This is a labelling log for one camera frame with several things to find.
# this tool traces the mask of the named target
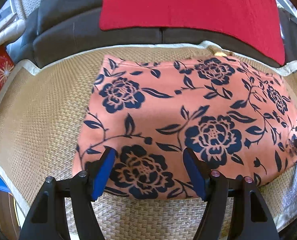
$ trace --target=silver bolt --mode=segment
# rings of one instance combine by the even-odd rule
[[[247,183],[251,183],[253,180],[251,177],[245,177],[244,180],[247,182]]]
[[[45,179],[45,181],[47,182],[47,183],[51,183],[52,181],[53,181],[53,177],[52,176],[47,176],[46,177],[46,179]]]
[[[220,175],[220,173],[218,171],[211,171],[211,175],[213,177],[218,177]]]
[[[80,171],[78,173],[78,175],[81,177],[81,178],[84,178],[86,175],[87,175],[87,171]]]

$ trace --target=red blanket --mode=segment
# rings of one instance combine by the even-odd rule
[[[275,0],[103,0],[102,30],[187,27],[231,35],[284,64]]]

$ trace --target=beige rug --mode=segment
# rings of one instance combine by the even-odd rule
[[[46,176],[57,180],[71,177],[79,127],[105,54],[143,62],[180,60],[212,52],[193,47],[109,48],[61,60],[36,76],[22,68],[0,104],[0,167],[28,205]],[[257,62],[245,61],[273,72]],[[297,73],[286,80],[297,95]],[[281,230],[297,216],[297,166],[262,187],[261,193]],[[205,206],[199,199],[137,201],[108,193],[93,204],[106,239],[192,239]],[[228,232],[231,210],[229,199],[222,236]],[[76,233],[68,200],[66,211],[69,229]]]

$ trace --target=floral cloth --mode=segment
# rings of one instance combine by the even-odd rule
[[[106,190],[137,199],[196,197],[186,147],[228,178],[264,185],[297,162],[297,109],[276,74],[234,57],[131,62],[106,55],[73,175],[117,150]]]

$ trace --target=pink floral fabric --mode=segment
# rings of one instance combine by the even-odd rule
[[[117,151],[106,190],[137,199],[196,197],[191,148],[228,178],[264,185],[297,162],[297,109],[277,74],[234,57],[132,62],[104,57],[76,148],[73,175]]]

